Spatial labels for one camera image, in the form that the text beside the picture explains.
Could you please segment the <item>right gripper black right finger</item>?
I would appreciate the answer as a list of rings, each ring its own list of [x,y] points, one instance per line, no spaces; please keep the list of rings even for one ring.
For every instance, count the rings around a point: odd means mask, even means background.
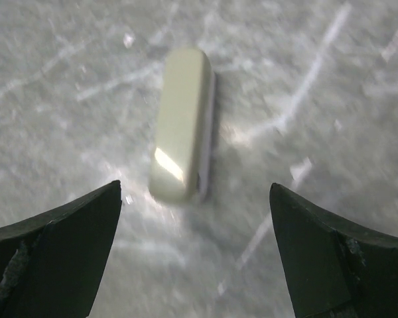
[[[281,184],[269,204],[295,317],[398,317],[398,237]]]

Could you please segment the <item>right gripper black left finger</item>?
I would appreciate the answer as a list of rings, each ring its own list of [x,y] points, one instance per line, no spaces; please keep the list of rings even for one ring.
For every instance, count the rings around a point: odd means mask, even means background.
[[[121,205],[115,180],[0,227],[0,317],[88,317]]]

